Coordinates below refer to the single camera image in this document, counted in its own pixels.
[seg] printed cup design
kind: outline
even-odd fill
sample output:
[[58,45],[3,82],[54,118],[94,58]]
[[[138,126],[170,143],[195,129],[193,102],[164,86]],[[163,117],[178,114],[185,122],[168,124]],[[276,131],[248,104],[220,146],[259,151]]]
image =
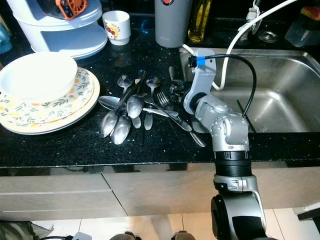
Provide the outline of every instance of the printed cup design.
[[114,23],[106,24],[108,38],[117,40],[119,38],[120,28]]

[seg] mug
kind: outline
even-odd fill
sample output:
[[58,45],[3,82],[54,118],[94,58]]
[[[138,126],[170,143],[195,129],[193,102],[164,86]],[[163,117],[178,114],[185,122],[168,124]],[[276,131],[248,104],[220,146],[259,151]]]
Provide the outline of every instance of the mug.
[[131,36],[130,16],[125,11],[107,11],[102,14],[103,25],[113,45],[125,45]]

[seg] glass bottle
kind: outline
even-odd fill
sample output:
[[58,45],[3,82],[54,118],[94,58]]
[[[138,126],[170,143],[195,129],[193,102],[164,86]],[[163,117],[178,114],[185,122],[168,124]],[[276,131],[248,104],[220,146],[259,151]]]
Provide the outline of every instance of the glass bottle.
[[211,2],[212,0],[194,0],[193,2],[188,36],[194,43],[204,40]]

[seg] faucet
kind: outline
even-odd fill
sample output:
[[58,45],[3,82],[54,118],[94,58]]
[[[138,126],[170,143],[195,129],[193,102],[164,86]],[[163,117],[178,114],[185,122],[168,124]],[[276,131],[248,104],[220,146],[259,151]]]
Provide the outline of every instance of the faucet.
[[[260,15],[260,9],[259,9],[260,3],[261,3],[261,0],[253,0],[252,7],[249,8],[249,12],[245,18],[246,24],[248,24],[249,22],[251,22],[252,20],[254,20],[256,17]],[[261,23],[261,20],[255,23],[254,25],[252,25],[252,27],[250,27],[247,31],[245,31],[242,34],[242,36],[240,37],[240,40],[248,40],[249,32],[252,32],[252,34],[255,34],[260,26],[260,23]],[[241,26],[238,29],[238,31],[240,31],[246,24]]]

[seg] floral plate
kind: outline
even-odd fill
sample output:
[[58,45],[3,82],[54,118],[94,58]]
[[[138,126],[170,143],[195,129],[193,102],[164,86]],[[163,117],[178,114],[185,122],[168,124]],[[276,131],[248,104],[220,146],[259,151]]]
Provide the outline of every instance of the floral plate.
[[96,76],[88,70],[84,71],[88,73],[88,77],[93,83],[93,93],[88,102],[85,105],[83,105],[83,107],[81,107],[78,111],[74,112],[73,114],[70,114],[67,117],[51,122],[19,124],[16,122],[8,122],[0,118],[0,124],[9,131],[17,134],[39,135],[58,131],[77,122],[78,120],[83,118],[87,113],[89,113],[90,110],[96,105],[100,94],[100,84]]
[[0,119],[18,125],[49,123],[63,119],[85,105],[94,90],[93,81],[78,67],[71,90],[55,101],[45,103],[22,102],[12,96],[0,95]]

